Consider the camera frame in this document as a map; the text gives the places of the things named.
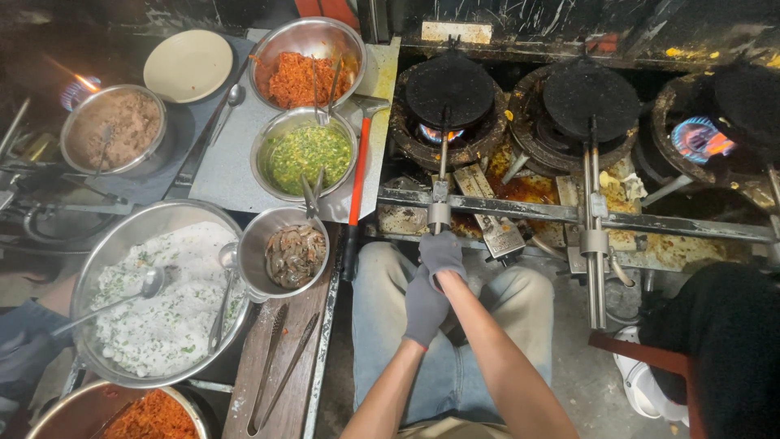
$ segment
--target jeans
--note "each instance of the jeans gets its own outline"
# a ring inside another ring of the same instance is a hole
[[[417,268],[387,242],[360,251],[353,283],[355,409],[398,349],[406,330],[404,292]],[[513,266],[478,295],[495,321],[550,384],[552,284],[531,269]],[[472,422],[503,423],[470,345],[453,346],[441,332],[417,370],[401,425],[455,414]]]

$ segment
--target white rice mixture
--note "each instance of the white rice mixture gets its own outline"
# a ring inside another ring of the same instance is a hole
[[[227,284],[218,253],[235,240],[219,224],[197,223],[137,245],[119,264],[106,267],[92,309],[139,293],[150,266],[166,268],[168,279],[157,296],[138,298],[96,318],[103,356],[139,377],[178,373],[205,357]],[[223,335],[236,319],[244,287],[237,273]]]

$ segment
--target stainless steel pot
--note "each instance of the stainless steel pot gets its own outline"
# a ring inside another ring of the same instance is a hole
[[[265,248],[268,241],[279,229],[287,226],[309,224],[319,230],[325,236],[325,259],[322,267],[314,275],[312,280],[297,290],[290,291],[279,287],[268,276],[265,269]],[[331,253],[331,243],[328,231],[319,218],[307,219],[306,210],[301,207],[284,206],[266,210],[255,216],[246,226],[241,239],[239,239],[239,273],[252,290],[250,299],[253,302],[265,302],[269,298],[288,298],[305,291],[322,276],[328,264]]]
[[[198,405],[186,393],[162,387],[183,408],[195,425],[200,439],[211,439],[216,426],[207,423]],[[141,399],[147,391],[131,389],[99,380],[69,394],[54,404],[27,434],[27,439],[92,437],[129,402]]]
[[[317,125],[317,119],[314,117],[314,107],[298,107],[271,119],[271,122],[268,122],[268,125],[257,134],[252,145],[252,152],[250,153],[249,160],[254,179],[267,193],[282,200],[303,202],[302,195],[290,195],[280,191],[276,187],[271,178],[271,170],[268,168],[268,164],[270,163],[270,158],[276,145],[279,143],[276,140],[299,128],[312,127],[314,125]],[[352,145],[352,157],[349,159],[349,166],[347,166],[344,175],[330,187],[323,187],[322,196],[335,191],[349,179],[349,176],[352,175],[352,172],[355,170],[359,148],[355,130],[353,130],[352,125],[338,113],[333,114],[328,127],[337,130],[349,140],[349,143]]]
[[[241,228],[218,206],[195,200],[169,200],[156,202],[135,212],[114,226],[87,257],[79,281],[73,288],[70,301],[70,315],[74,318],[89,312],[94,296],[100,291],[98,277],[106,266],[115,265],[124,259],[134,245],[143,244],[153,237],[173,232],[189,225],[211,221],[232,230],[238,237]],[[178,383],[200,372],[211,364],[236,339],[246,316],[250,302],[241,305],[236,321],[224,335],[222,344],[213,355],[208,355],[190,368],[162,377],[140,378],[124,370],[116,361],[103,356],[103,346],[95,335],[94,321],[85,322],[73,329],[73,340],[80,357],[101,378],[124,387],[152,388]]]
[[[140,93],[149,96],[155,104],[157,104],[160,111],[160,128],[157,135],[154,136],[151,143],[141,152],[138,157],[125,163],[122,166],[118,166],[113,169],[101,171],[102,175],[111,174],[123,174],[125,177],[136,177],[152,173],[155,170],[160,169],[170,159],[171,154],[175,146],[172,132],[168,131],[168,113],[165,111],[165,104],[162,100],[148,88],[141,87],[140,85],[124,84],[115,85],[113,87],[104,88],[97,93],[86,98],[77,106],[68,116],[65,124],[62,126],[62,131],[59,135],[59,147],[62,151],[62,156],[65,161],[71,165],[72,168],[86,174],[93,174],[97,170],[90,167],[85,163],[79,155],[74,152],[78,148],[82,148],[82,145],[73,138],[73,127],[76,121],[84,114],[84,111],[93,105],[99,105],[100,102],[111,93],[117,91],[139,91]]]
[[[257,60],[250,61],[246,74],[254,95],[266,105],[282,111],[287,109],[268,99],[268,81],[278,71],[279,54],[282,52],[298,52],[303,56],[319,59],[333,59],[341,55],[344,62],[342,72],[348,75],[352,87],[336,100],[335,106],[349,99],[366,73],[366,45],[352,27],[338,20],[319,16],[293,20],[277,27],[263,37],[263,42],[254,53]]]

